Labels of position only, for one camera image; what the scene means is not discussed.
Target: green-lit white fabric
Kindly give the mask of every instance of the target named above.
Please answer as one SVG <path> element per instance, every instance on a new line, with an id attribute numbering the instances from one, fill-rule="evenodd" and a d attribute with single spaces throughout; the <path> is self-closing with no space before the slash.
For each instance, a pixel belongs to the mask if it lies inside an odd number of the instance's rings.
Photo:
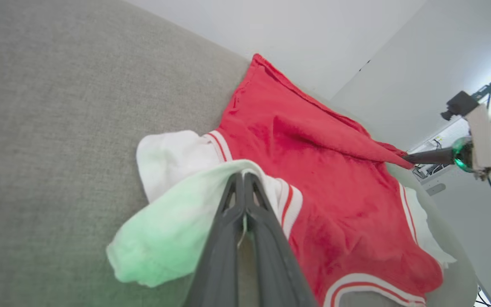
<path id="1" fill-rule="evenodd" d="M 278 212 L 281 183 L 249 160 L 223 163 L 189 176 L 140 210 L 119 229 L 107 257 L 121 282 L 149 287 L 193 272 L 228 178 L 255 173 Z"/>

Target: red garment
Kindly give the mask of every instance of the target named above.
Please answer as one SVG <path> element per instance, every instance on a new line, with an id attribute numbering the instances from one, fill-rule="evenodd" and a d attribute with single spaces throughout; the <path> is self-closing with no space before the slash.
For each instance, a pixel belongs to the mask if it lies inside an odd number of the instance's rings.
<path id="1" fill-rule="evenodd" d="M 384 165 L 411 168 L 405 152 L 372 140 L 260 55 L 208 137 L 224 161 L 250 159 L 298 189 L 285 191 L 279 218 L 320 305 L 349 291 L 424 305 L 442 284 L 438 262 L 417 245 L 403 187 Z"/>

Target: red stripe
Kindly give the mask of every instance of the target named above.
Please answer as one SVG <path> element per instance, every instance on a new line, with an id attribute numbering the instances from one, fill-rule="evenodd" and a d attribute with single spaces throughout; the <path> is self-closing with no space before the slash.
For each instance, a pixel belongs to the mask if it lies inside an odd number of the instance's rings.
<path id="1" fill-rule="evenodd" d="M 338 292 L 340 292 L 342 289 L 345 289 L 345 288 L 349 288 L 349 287 L 356 287 L 356 286 L 371 286 L 371 287 L 376 287 L 384 292 L 387 292 L 391 295 L 393 295 L 394 297 L 396 297 L 397 299 L 400 299 L 401 301 L 405 301 L 407 303 L 410 303 L 411 301 L 405 299 L 404 297 L 402 297 L 401 295 L 398 295 L 397 293 L 389 290 L 389 289 L 386 289 L 382 286 L 380 286 L 379 284 L 375 284 L 375 283 L 372 283 L 372 282 L 351 282 L 349 284 L 343 284 L 342 286 L 340 286 L 339 288 L 337 288 L 335 290 L 335 292 L 333 292 L 333 296 L 331 297 L 331 307 L 333 307 L 335 305 L 335 299 L 337 298 L 337 294 Z M 421 304 L 424 304 L 424 302 L 422 301 L 413 301 L 414 303 L 421 303 Z"/>
<path id="2" fill-rule="evenodd" d="M 217 142 L 217 145 L 219 146 L 219 150 L 221 151 L 222 159 L 224 159 L 226 162 L 225 152 L 222 150 L 221 143 L 219 142 L 219 140 L 217 140 L 217 138 L 211 132 L 208 133 L 208 135 L 215 139 L 215 142 Z"/>
<path id="3" fill-rule="evenodd" d="M 291 204 L 291 198 L 293 198 L 293 188 L 289 183 L 287 183 L 289 187 L 289 192 L 287 194 L 287 201 L 285 202 L 285 206 L 283 206 L 283 213 L 281 214 L 281 227 L 283 227 L 283 222 L 285 221 L 285 214 L 287 213 L 287 209 L 289 209 L 289 204 Z"/>
<path id="4" fill-rule="evenodd" d="M 414 230 L 414 239 L 416 240 L 416 244 L 418 244 L 418 237 L 416 236 L 416 228 L 414 227 L 413 215 L 410 213 L 409 202 L 407 200 L 407 190 L 403 187 L 403 195 L 405 197 L 405 204 L 407 204 L 407 209 L 409 210 L 410 222 L 413 224 Z"/>

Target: gray fabric surface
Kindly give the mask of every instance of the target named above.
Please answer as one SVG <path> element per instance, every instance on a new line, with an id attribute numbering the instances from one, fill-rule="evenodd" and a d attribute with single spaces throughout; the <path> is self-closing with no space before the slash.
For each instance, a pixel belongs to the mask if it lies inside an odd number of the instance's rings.
<path id="1" fill-rule="evenodd" d="M 179 306 L 189 278 L 121 284 L 104 249 L 140 139 L 215 128 L 248 62 L 120 0 L 0 0 L 0 307 Z"/>

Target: red fabric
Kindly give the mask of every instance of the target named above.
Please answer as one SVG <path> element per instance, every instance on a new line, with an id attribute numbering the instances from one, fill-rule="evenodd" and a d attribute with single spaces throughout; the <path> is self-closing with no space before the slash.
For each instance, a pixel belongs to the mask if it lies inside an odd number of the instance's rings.
<path id="1" fill-rule="evenodd" d="M 411 168 L 395 147 L 302 93 L 260 55 L 217 129 L 232 159 L 250 159 L 303 194 L 289 244 L 320 304 L 350 273 L 425 297 L 441 269 L 407 224 L 399 184 L 384 162 Z"/>

